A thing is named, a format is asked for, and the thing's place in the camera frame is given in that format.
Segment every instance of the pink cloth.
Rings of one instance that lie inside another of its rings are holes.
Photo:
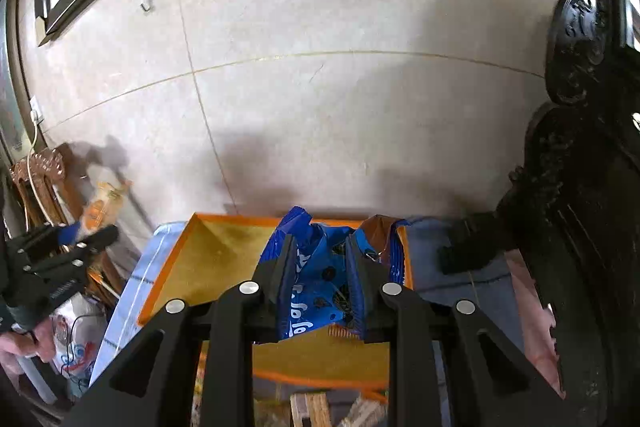
[[[518,304],[524,354],[556,393],[564,398],[558,373],[556,340],[551,337],[549,331],[549,328],[556,326],[556,318],[551,309],[543,308],[540,304],[534,280],[520,250],[511,250],[504,256],[511,271],[511,283]]]

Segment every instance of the yellow box with orange edge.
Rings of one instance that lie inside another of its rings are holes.
[[[280,220],[274,217],[193,214],[167,257],[138,316],[144,325],[164,304],[180,298],[190,305],[220,297],[251,279],[260,254]],[[361,221],[315,219],[357,229]],[[413,287],[409,248],[403,227],[404,285]],[[327,328],[254,346],[254,375],[281,383],[361,390],[388,386],[389,346],[330,335]]]

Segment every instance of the wall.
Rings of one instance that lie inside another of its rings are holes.
[[[493,208],[546,100],[557,0],[96,0],[36,47],[30,93],[85,182],[134,182],[137,244],[194,211]]]

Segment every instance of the metal rivet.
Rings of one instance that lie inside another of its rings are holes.
[[[164,305],[167,313],[180,313],[184,309],[184,301],[181,299],[173,299]]]
[[[258,289],[260,289],[260,285],[255,281],[244,281],[240,285],[240,293],[244,293],[245,295],[256,293]]]
[[[402,291],[402,286],[397,282],[385,282],[382,291],[387,295],[398,295]]]
[[[456,309],[464,315],[471,315],[474,311],[476,311],[476,305],[471,301],[458,301],[458,304],[456,304]]]

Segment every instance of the power outlet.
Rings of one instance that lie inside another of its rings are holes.
[[[31,103],[31,110],[36,114],[36,124],[39,125],[44,120],[44,115],[42,114],[38,99],[35,96],[32,96],[29,102]]]

